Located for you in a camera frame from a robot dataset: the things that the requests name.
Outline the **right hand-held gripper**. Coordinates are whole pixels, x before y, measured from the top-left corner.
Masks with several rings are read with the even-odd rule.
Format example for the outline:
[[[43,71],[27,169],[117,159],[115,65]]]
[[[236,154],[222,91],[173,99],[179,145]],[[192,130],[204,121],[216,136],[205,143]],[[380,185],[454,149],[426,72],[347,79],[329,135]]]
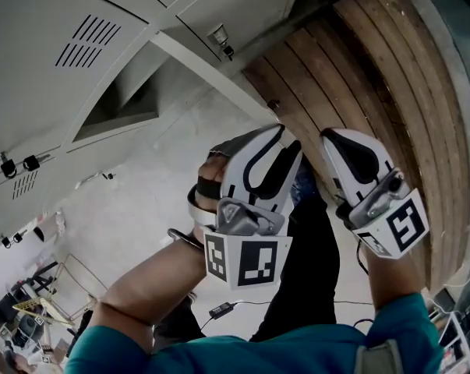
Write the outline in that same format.
[[[376,256],[403,257],[429,232],[418,189],[410,189],[403,173],[393,169],[378,139],[329,128],[322,131],[321,140],[332,179],[349,203],[337,208],[337,216]]]

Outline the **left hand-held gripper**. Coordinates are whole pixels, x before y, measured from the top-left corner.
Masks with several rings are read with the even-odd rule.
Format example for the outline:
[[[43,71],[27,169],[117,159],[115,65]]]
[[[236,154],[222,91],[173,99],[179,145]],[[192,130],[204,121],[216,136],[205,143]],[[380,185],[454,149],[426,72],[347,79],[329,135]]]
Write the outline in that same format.
[[[276,284],[288,256],[292,238],[280,233],[285,217],[279,213],[302,145],[294,140],[280,147],[284,131],[282,124],[266,125],[224,143],[229,162],[216,213],[197,207],[195,188],[188,194],[190,216],[202,231],[207,275],[231,290]]]

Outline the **grey locker door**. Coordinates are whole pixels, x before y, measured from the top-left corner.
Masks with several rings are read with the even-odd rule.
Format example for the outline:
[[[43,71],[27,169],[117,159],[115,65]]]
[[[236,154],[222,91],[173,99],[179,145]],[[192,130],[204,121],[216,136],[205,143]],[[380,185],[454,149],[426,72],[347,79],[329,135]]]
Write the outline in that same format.
[[[269,108],[259,104],[219,70],[177,40],[168,36],[165,32],[161,30],[155,31],[150,37],[150,42],[209,83],[220,94],[224,95],[260,125],[279,122],[277,116]]]

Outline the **grey metal locker cabinet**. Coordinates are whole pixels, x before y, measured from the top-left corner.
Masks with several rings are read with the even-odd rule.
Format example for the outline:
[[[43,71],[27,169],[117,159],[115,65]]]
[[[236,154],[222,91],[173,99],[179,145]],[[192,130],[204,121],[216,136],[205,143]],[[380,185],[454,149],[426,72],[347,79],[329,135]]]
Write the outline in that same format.
[[[53,143],[118,57],[157,30],[224,74],[241,66],[247,45],[284,21],[294,3],[0,0],[0,149]],[[156,122],[135,143],[156,139],[210,86],[174,59],[138,87],[141,78],[127,65],[84,125],[151,112]]]

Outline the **person's right forearm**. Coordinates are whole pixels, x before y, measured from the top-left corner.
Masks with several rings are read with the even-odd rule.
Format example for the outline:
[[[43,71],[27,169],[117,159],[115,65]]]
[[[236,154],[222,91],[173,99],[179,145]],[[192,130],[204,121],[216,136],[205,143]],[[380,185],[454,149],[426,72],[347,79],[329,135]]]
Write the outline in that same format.
[[[410,255],[384,259],[369,247],[362,248],[366,258],[373,306],[379,312],[385,305],[407,295],[420,293],[423,282]]]

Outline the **person's left forearm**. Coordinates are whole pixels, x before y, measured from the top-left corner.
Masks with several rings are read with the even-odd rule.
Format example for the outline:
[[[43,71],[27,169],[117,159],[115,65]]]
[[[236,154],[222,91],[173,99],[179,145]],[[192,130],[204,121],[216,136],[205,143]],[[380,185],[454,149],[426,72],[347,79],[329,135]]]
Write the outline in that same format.
[[[90,325],[117,330],[151,352],[152,326],[205,276],[204,252],[185,242],[172,242],[110,286],[97,303]]]

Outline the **person's left hand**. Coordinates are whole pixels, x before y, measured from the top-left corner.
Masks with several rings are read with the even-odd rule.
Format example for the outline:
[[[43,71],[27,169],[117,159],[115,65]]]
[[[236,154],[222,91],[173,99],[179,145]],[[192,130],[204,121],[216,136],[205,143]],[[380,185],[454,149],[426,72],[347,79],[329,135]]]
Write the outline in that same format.
[[[215,155],[209,157],[198,169],[198,175],[206,180],[222,183],[224,172],[228,165],[229,159],[223,155]],[[215,213],[217,211],[217,199],[210,199],[196,191],[196,205],[205,211]]]

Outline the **person's blue right shoe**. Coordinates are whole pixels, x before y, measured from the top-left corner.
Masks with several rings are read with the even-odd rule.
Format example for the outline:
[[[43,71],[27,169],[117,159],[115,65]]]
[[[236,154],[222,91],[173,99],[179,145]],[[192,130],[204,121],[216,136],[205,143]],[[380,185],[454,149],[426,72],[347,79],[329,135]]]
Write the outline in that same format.
[[[298,206],[303,199],[318,194],[319,191],[316,186],[316,179],[312,167],[308,161],[303,160],[299,165],[290,191],[292,203],[294,206]]]

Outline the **brown wooden slat platform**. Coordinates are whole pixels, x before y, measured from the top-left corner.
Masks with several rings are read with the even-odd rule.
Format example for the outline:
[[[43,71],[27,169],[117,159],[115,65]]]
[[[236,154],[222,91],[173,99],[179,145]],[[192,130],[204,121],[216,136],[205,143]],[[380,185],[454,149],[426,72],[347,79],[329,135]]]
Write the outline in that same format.
[[[430,291],[461,268],[470,243],[470,143],[455,77],[411,0],[339,0],[253,59],[244,75],[301,141],[324,188],[318,152],[329,127],[377,137],[425,203],[431,232],[413,252]]]

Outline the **person's black trousers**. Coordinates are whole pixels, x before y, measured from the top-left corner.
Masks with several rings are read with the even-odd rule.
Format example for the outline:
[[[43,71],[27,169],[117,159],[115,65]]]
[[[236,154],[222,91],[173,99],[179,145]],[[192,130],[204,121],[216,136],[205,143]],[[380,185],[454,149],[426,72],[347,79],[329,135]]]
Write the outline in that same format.
[[[281,283],[250,338],[253,344],[303,327],[336,322],[334,296],[340,256],[320,192],[294,206],[287,234],[293,240]]]

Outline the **black wrist band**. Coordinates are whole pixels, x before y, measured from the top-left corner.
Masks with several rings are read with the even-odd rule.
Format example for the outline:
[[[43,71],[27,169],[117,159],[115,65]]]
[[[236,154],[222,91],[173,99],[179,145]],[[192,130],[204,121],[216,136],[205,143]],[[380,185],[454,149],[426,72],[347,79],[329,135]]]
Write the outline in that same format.
[[[193,235],[193,233],[186,235],[182,233],[181,231],[174,229],[174,228],[169,228],[168,229],[168,236],[173,240],[173,241],[183,241],[192,247],[195,247],[201,251],[204,250],[204,245],[199,242]]]

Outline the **black power adapter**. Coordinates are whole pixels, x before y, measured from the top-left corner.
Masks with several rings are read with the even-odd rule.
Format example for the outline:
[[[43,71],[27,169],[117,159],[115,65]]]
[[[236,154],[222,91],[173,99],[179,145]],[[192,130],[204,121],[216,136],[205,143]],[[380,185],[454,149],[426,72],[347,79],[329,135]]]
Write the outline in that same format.
[[[210,318],[213,320],[220,319],[234,310],[236,304],[234,302],[225,302],[209,311]]]

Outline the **person's teal shirt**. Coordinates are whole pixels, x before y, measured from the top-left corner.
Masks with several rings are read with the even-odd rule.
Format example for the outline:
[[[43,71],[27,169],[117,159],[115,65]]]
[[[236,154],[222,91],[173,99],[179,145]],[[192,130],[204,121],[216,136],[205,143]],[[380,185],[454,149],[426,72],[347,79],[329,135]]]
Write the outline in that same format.
[[[216,336],[150,354],[117,330],[91,326],[65,374],[437,374],[442,357],[423,298],[412,294],[385,305],[368,333],[320,324],[261,344]]]

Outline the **white shelf rack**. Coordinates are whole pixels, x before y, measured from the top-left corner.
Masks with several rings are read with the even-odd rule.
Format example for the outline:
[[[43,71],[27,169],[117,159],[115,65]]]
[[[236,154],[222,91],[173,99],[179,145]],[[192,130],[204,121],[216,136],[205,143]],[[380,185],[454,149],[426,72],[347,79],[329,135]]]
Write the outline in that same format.
[[[443,348],[439,374],[470,374],[470,295],[458,304],[449,291],[440,291],[429,306],[429,317]]]

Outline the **dark office chair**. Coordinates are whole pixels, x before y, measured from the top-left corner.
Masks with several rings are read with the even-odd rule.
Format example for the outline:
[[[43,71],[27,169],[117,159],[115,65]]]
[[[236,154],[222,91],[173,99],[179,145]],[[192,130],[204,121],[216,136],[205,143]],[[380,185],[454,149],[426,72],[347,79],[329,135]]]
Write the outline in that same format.
[[[25,280],[18,280],[6,292],[0,300],[0,324],[11,323],[16,318],[18,312],[13,308],[14,305],[26,302],[31,298],[36,298],[40,291],[48,291],[57,279],[57,277],[48,272],[58,265],[59,262],[54,261],[40,268],[31,277]]]

